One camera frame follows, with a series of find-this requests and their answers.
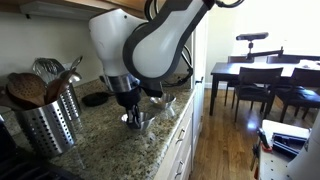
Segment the lamp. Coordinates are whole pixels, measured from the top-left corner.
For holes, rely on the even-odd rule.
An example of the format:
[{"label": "lamp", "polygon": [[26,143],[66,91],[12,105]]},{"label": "lamp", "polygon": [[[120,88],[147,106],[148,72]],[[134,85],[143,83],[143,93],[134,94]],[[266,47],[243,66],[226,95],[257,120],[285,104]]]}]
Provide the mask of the lamp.
[{"label": "lamp", "polygon": [[33,1],[20,6],[20,10],[24,14],[60,17],[69,19],[89,20],[98,12],[52,4],[47,2]]}]

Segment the utensil holder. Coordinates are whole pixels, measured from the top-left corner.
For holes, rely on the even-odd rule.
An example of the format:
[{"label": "utensil holder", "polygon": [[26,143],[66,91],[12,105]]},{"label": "utensil holder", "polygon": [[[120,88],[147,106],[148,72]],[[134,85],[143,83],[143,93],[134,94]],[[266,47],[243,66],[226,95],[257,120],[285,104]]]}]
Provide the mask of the utensil holder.
[{"label": "utensil holder", "polygon": [[43,107],[14,112],[35,152],[54,157],[75,144],[73,130],[60,99]]},{"label": "utensil holder", "polygon": [[81,109],[72,84],[70,84],[67,90],[60,95],[60,99],[67,111],[69,119],[72,120],[79,118]]}]

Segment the hardwood floor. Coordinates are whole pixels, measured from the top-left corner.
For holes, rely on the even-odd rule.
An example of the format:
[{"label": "hardwood floor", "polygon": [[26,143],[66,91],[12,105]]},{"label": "hardwood floor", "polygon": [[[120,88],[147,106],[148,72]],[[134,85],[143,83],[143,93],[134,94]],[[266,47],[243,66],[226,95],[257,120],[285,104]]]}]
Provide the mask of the hardwood floor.
[{"label": "hardwood floor", "polygon": [[[204,116],[202,132],[194,159],[194,169],[190,180],[251,180],[252,145],[257,141],[256,128],[262,125],[260,103],[255,102],[250,110],[250,102],[240,101],[238,119],[234,122],[231,109],[232,92],[228,94],[227,106],[224,106],[224,90],[219,90],[215,100],[213,116],[209,116],[211,90],[205,90]],[[267,119],[279,121],[282,104],[275,100]],[[310,128],[316,113],[308,113],[301,120],[302,110],[296,118],[294,109],[289,108],[284,123]]]}]

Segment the kitchen counter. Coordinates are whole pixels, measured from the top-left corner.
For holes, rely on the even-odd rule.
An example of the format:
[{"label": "kitchen counter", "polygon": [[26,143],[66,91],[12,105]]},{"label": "kitchen counter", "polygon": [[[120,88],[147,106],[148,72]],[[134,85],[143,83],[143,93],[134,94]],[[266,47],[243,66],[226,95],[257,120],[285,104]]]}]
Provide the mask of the kitchen counter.
[{"label": "kitchen counter", "polygon": [[[85,95],[83,92],[87,91],[77,92],[79,99]],[[79,101],[82,114],[78,120],[72,120],[76,146],[50,162],[83,179],[153,179],[194,94],[193,90],[181,87],[164,92],[176,96],[171,110],[157,109],[149,97],[142,96],[140,111],[155,114],[145,131],[131,130],[120,121],[125,109],[114,96],[97,107],[86,107]],[[30,149],[22,134],[14,138],[19,146]]]}]

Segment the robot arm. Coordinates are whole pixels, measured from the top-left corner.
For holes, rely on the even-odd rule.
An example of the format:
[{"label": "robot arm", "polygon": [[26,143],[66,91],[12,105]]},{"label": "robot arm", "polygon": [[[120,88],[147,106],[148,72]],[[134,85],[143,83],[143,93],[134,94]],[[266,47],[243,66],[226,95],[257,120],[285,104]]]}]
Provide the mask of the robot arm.
[{"label": "robot arm", "polygon": [[118,104],[126,108],[130,128],[141,125],[137,105],[141,88],[148,96],[162,96],[160,81],[175,71],[185,42],[206,12],[216,3],[235,7],[242,2],[226,5],[216,0],[167,0],[148,23],[121,9],[89,21],[107,86]]}]

